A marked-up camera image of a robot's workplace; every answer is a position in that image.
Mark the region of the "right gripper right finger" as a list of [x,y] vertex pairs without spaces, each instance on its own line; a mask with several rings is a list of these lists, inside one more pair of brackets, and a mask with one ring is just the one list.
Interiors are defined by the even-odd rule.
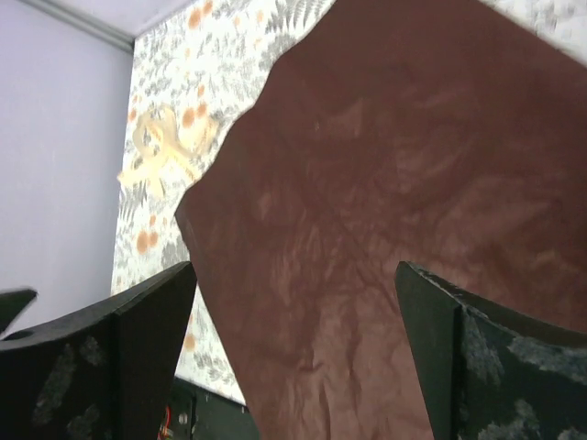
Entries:
[[585,438],[585,334],[408,261],[395,289],[436,439]]

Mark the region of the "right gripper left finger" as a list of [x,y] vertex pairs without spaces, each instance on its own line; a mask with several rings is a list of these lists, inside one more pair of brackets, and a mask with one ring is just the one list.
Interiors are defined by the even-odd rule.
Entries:
[[2,438],[156,438],[195,287],[192,264],[181,262],[3,338]]

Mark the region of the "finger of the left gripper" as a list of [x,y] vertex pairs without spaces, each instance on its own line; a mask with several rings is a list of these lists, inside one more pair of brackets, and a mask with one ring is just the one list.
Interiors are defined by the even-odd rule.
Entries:
[[0,334],[4,334],[19,315],[38,297],[30,288],[0,293]]

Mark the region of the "red wrapping paper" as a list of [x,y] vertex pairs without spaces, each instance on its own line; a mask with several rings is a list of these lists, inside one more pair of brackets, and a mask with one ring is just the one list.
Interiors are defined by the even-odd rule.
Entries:
[[428,439],[412,261],[586,328],[586,70],[478,1],[338,1],[176,214],[264,439]]

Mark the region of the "cream ribbon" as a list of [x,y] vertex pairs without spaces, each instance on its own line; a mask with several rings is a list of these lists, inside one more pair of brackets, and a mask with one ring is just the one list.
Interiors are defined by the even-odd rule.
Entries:
[[131,164],[117,179],[124,187],[144,182],[153,196],[166,195],[161,174],[171,163],[182,170],[190,182],[196,182],[201,173],[192,161],[207,153],[219,128],[210,115],[195,115],[190,126],[177,120],[173,107],[159,104],[137,118],[132,142],[138,152]]

